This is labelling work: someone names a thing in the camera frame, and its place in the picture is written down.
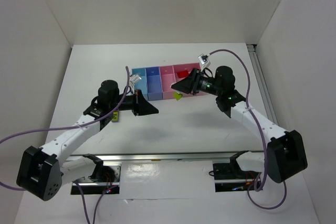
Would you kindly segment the red lego brick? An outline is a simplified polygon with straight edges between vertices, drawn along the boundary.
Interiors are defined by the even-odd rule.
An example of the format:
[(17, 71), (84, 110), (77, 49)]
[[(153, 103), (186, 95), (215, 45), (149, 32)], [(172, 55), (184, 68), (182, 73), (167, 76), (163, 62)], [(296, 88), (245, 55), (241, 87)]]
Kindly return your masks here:
[(187, 70), (183, 70), (183, 71), (176, 72), (176, 74), (179, 79), (183, 79), (189, 75), (189, 72)]

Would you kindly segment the green white lego piece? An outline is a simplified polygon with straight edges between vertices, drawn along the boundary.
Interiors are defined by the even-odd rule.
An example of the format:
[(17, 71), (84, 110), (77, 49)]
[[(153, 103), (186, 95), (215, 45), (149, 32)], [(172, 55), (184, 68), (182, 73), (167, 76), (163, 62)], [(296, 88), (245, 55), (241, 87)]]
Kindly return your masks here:
[(181, 93), (179, 93), (179, 92), (174, 92), (173, 93), (173, 97), (174, 97), (174, 99), (176, 101), (178, 101), (178, 100), (180, 100), (183, 97), (183, 95)]

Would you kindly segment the lime green lego brick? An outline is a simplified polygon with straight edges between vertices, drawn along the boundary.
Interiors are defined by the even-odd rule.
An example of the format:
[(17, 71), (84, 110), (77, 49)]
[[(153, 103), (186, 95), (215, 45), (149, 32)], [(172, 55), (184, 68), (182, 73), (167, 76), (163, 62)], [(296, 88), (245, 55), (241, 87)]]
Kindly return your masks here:
[(111, 118), (111, 122), (118, 122), (118, 121), (119, 121), (119, 112), (114, 111), (112, 118)]

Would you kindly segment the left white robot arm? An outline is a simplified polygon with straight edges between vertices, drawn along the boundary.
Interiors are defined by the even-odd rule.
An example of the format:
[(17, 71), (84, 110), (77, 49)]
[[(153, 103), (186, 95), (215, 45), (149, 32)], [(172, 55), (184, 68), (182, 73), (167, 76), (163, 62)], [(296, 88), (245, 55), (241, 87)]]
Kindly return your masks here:
[(141, 90), (132, 95), (120, 94), (117, 82), (104, 81), (98, 95), (77, 122), (53, 141), (39, 147), (30, 146), (23, 152), (16, 184), (43, 201), (52, 199), (62, 185), (88, 177), (97, 181), (103, 179), (109, 170), (103, 160), (93, 154), (68, 161), (84, 142), (101, 132), (117, 110), (131, 111), (135, 116), (158, 114), (159, 110), (150, 104)]

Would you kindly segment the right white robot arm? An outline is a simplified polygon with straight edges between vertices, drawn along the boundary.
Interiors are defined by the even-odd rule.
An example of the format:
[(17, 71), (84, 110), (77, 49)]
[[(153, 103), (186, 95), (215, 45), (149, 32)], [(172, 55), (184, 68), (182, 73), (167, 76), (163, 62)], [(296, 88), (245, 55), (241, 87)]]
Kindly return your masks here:
[(204, 92), (214, 95), (221, 112), (262, 141), (265, 153), (241, 151), (230, 158), (234, 170), (262, 173), (275, 183), (282, 183), (308, 167), (301, 134), (281, 128), (248, 105), (246, 97), (235, 89), (235, 77), (230, 67), (218, 67), (214, 77), (194, 68), (171, 88), (185, 94)]

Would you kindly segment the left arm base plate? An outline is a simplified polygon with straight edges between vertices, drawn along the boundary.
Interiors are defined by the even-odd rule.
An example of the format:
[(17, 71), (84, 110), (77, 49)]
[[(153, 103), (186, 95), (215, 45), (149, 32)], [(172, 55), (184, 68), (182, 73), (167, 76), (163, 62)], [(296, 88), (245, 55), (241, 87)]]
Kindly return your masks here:
[(83, 177), (78, 184), (84, 195), (100, 195), (105, 190), (107, 195), (116, 195), (120, 193), (120, 175), (121, 164), (107, 162), (99, 178)]

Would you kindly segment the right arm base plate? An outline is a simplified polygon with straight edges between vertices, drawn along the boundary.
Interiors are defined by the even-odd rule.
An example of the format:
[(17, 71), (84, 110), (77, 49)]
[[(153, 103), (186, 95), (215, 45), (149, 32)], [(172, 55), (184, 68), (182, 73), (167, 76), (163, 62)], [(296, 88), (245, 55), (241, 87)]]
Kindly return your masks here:
[(214, 179), (217, 193), (246, 191), (255, 182), (258, 175), (257, 172), (237, 170), (229, 163), (214, 163), (213, 169), (208, 174)]

